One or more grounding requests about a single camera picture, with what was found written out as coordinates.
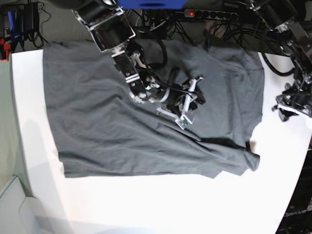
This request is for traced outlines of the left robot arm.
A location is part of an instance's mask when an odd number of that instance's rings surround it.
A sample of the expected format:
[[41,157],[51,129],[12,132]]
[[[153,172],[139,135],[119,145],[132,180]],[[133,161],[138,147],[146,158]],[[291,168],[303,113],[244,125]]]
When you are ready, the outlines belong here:
[[285,122],[292,116],[312,119],[312,38],[297,19],[297,11],[288,0],[251,0],[250,9],[256,12],[266,25],[260,46],[264,46],[269,32],[279,35],[282,52],[289,56],[294,67],[288,72],[278,71],[262,57],[266,65],[280,77],[293,76],[293,84],[286,84],[285,91],[278,95],[273,111],[279,111],[280,119]]

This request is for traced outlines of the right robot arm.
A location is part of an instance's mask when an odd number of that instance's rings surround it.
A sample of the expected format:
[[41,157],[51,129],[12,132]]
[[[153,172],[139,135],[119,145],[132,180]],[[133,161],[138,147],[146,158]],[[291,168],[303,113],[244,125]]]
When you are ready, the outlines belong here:
[[73,9],[76,19],[90,32],[101,52],[110,51],[114,65],[125,77],[130,96],[137,103],[162,103],[169,114],[180,117],[205,103],[197,87],[201,76],[190,78],[182,85],[175,79],[179,68],[173,68],[166,82],[156,74],[168,62],[164,43],[153,32],[141,29],[156,40],[162,52],[162,62],[148,63],[141,45],[135,42],[136,32],[116,0],[89,0]]

